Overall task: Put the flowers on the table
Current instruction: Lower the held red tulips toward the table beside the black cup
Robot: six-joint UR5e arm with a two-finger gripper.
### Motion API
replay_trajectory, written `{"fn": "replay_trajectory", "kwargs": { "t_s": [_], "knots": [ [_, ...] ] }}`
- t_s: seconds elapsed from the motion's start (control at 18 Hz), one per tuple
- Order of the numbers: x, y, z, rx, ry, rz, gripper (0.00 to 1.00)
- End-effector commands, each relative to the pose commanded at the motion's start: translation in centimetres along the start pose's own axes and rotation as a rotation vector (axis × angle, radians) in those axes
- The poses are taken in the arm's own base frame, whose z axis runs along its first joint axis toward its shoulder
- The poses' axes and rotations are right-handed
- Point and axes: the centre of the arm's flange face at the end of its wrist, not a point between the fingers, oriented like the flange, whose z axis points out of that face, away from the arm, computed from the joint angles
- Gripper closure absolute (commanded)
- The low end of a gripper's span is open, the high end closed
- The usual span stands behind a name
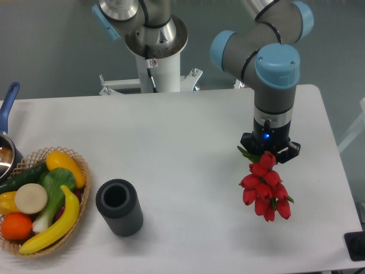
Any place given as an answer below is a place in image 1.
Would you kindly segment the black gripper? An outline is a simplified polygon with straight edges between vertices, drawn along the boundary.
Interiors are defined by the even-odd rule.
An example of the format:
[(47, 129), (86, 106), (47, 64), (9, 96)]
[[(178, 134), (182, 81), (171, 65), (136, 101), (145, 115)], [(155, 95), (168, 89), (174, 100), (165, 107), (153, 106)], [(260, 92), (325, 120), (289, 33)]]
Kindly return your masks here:
[(240, 152), (244, 157), (255, 163), (263, 154), (271, 152), (277, 163), (284, 164), (299, 155), (301, 145), (289, 137), (291, 122), (278, 128), (272, 125), (270, 120), (265, 120), (263, 125), (254, 120), (253, 132), (245, 132), (241, 137)]

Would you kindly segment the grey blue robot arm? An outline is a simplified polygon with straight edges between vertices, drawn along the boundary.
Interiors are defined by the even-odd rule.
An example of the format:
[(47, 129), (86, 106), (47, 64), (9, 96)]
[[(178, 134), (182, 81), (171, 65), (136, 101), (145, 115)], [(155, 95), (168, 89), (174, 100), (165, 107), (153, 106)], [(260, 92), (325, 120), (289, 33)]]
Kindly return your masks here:
[[(278, 163), (298, 156), (289, 137), (300, 57), (294, 43), (313, 28), (308, 5), (300, 1), (244, 1), (256, 25), (246, 34), (222, 31), (210, 59), (254, 91), (252, 132), (241, 138), (244, 155), (271, 152)], [(134, 54), (143, 93), (179, 92), (180, 53), (187, 29), (169, 1), (97, 1), (93, 15), (111, 39), (124, 38)]]

